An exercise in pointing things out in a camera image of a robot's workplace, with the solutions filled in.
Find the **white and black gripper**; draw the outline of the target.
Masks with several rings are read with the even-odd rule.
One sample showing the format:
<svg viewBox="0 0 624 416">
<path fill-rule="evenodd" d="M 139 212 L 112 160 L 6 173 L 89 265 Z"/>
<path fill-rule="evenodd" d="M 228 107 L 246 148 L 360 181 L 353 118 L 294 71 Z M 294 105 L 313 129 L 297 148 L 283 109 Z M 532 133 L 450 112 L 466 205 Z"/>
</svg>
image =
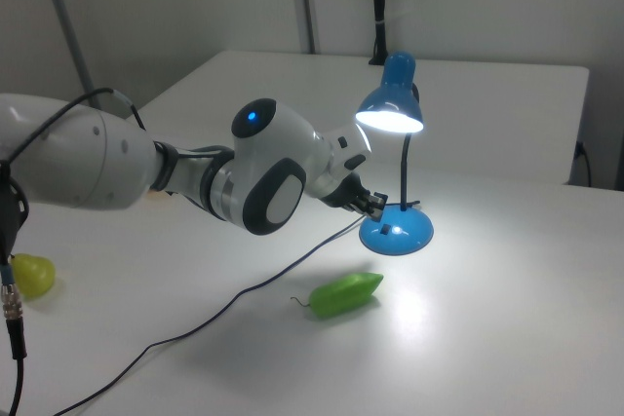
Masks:
<svg viewBox="0 0 624 416">
<path fill-rule="evenodd" d="M 320 134 L 319 173 L 311 179 L 311 196 L 331 208 L 355 210 L 370 219 L 380 219 L 388 196 L 366 189 L 357 169 L 371 155 L 362 128 L 351 123 Z"/>
</svg>

